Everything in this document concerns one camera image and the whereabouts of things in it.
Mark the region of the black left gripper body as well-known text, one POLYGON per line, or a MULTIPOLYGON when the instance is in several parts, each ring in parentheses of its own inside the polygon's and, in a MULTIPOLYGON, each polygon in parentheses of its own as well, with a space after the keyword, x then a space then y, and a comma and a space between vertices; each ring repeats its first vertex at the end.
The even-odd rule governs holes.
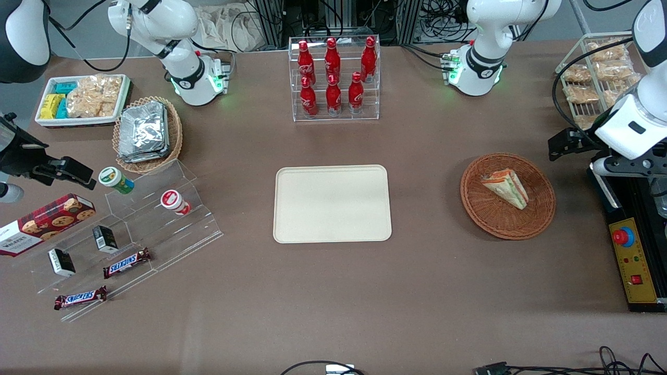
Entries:
POLYGON ((609 147, 594 134, 594 130, 569 130, 570 154, 595 152, 593 159, 609 156, 609 147))

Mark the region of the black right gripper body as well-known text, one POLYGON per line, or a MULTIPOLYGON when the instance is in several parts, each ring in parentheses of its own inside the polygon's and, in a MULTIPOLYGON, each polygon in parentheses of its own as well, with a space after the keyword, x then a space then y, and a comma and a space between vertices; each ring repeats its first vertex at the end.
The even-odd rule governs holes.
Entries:
POLYGON ((15 114, 2 114, 1 116, 1 171, 10 176, 31 180, 31 169, 39 164, 48 164, 50 161, 45 151, 48 144, 16 126, 15 118, 15 114))

